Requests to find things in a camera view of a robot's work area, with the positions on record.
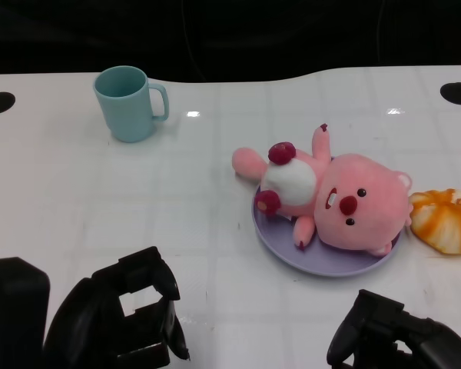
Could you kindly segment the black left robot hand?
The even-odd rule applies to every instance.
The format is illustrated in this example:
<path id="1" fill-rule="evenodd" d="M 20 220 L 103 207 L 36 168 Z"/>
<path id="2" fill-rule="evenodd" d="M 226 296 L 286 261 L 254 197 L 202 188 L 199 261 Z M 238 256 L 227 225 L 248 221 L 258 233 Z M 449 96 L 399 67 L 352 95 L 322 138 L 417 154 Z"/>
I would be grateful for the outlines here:
<path id="1" fill-rule="evenodd" d="M 125 314 L 120 297 L 154 288 L 160 299 Z M 174 303 L 180 292 L 155 246 L 80 280 L 48 330 L 46 368 L 161 368 L 190 353 Z"/>

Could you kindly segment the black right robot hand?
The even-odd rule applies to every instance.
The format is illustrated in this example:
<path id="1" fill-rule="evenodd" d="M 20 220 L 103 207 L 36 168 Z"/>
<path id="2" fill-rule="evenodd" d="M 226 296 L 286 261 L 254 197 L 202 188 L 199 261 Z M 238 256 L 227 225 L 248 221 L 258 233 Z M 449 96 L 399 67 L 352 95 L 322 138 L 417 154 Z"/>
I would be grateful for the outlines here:
<path id="1" fill-rule="evenodd" d="M 332 368 L 461 368 L 461 337 L 404 304 L 360 290 L 327 352 Z"/>

